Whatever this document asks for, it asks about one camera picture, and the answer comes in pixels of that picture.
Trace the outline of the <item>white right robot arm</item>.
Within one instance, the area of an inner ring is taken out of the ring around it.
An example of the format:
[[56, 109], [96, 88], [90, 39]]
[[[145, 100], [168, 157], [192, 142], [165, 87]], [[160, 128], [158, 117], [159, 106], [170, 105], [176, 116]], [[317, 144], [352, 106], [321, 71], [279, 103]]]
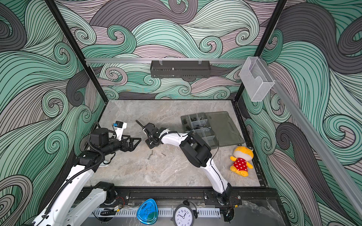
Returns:
[[216, 193], [216, 198], [223, 205], [230, 204], [232, 193], [231, 184], [221, 175], [214, 163], [211, 147], [197, 133], [190, 131], [188, 133], [179, 133], [167, 128], [158, 129], [154, 124], [148, 123], [142, 125], [146, 134], [146, 144], [150, 149], [158, 147], [161, 144], [173, 145], [179, 147], [188, 161], [195, 167], [201, 168], [211, 182], [212, 188]]

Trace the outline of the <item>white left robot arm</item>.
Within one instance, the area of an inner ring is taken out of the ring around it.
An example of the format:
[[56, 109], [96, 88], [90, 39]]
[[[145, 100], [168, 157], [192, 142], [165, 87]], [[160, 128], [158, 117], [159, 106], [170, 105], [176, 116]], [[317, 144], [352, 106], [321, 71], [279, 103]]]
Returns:
[[115, 202], [117, 193], [114, 184], [99, 182], [86, 198], [73, 206], [107, 155], [117, 151], [132, 152], [141, 142], [141, 138], [125, 135], [123, 131], [126, 127], [127, 124], [121, 121], [116, 121], [112, 130], [95, 123], [95, 129], [88, 135], [86, 149], [77, 156], [63, 185], [30, 223], [31, 226], [80, 226], [97, 207]]

